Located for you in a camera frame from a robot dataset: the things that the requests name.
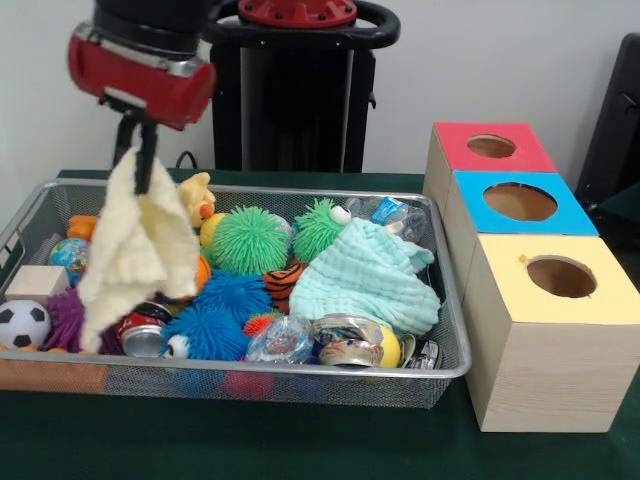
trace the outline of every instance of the clear plastic bottle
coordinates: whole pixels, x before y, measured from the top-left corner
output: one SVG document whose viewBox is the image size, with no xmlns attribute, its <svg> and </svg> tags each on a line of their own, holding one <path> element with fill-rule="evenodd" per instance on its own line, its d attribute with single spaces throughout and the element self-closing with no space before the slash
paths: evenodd
<svg viewBox="0 0 640 480">
<path fill-rule="evenodd" d="M 410 207 L 391 197 L 348 198 L 344 207 L 352 217 L 384 225 L 403 240 L 418 243 L 427 227 L 427 217 L 420 208 Z"/>
</svg>

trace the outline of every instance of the yellow rubber duck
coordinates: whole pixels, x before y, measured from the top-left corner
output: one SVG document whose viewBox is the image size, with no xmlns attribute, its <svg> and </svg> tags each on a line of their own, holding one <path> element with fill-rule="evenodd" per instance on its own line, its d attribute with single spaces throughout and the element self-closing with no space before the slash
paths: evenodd
<svg viewBox="0 0 640 480">
<path fill-rule="evenodd" d="M 225 215 L 226 213 L 216 213 L 214 216 L 204 221 L 200 228 L 200 245 L 205 248 L 211 247 L 211 244 L 213 243 L 213 234 Z"/>
<path fill-rule="evenodd" d="M 210 181 L 211 176 L 201 172 L 178 185 L 180 201 L 187 210 L 193 228 L 200 228 L 215 213 L 216 197 L 208 188 Z"/>
</svg>

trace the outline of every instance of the metal basket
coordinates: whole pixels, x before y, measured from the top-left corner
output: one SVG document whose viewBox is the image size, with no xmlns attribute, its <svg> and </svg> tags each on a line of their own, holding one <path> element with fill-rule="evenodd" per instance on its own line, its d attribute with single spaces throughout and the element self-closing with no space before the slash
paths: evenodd
<svg viewBox="0 0 640 480">
<path fill-rule="evenodd" d="M 0 294 L 17 268 L 46 264 L 51 248 L 65 236 L 73 215 L 96 215 L 106 182 L 57 180 L 36 189 L 0 236 L 5 255 Z M 343 203 L 347 197 L 385 194 L 212 186 L 216 210 L 257 205 L 288 221 L 305 212 L 314 198 Z M 423 272 L 443 306 L 430 332 L 443 352 L 438 370 L 344 369 L 318 365 L 281 365 L 120 356 L 0 351 L 0 389 L 148 397 L 193 397 L 273 402 L 306 402 L 385 407 L 433 407 L 453 378 L 464 375 L 471 354 L 437 207 L 419 195 L 392 194 L 425 210 L 421 241 L 436 262 Z"/>
</svg>

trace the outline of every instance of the red box top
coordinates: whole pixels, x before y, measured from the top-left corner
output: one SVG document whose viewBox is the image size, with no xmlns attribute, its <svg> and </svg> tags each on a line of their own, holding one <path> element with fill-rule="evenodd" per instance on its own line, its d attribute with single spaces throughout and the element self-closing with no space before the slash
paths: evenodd
<svg viewBox="0 0 640 480">
<path fill-rule="evenodd" d="M 556 172 L 526 123 L 436 122 L 435 128 L 453 170 Z"/>
</svg>

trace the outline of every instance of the white cloth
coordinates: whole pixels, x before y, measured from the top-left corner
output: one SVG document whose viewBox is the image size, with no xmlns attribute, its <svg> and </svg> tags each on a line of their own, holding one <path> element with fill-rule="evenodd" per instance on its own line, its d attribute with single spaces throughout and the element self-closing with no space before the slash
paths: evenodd
<svg viewBox="0 0 640 480">
<path fill-rule="evenodd" d="M 78 295 L 85 307 L 81 347 L 97 352 L 100 333 L 157 291 L 196 294 L 198 240 L 169 173 L 156 158 L 146 195 L 136 196 L 137 148 L 113 169 Z"/>
</svg>

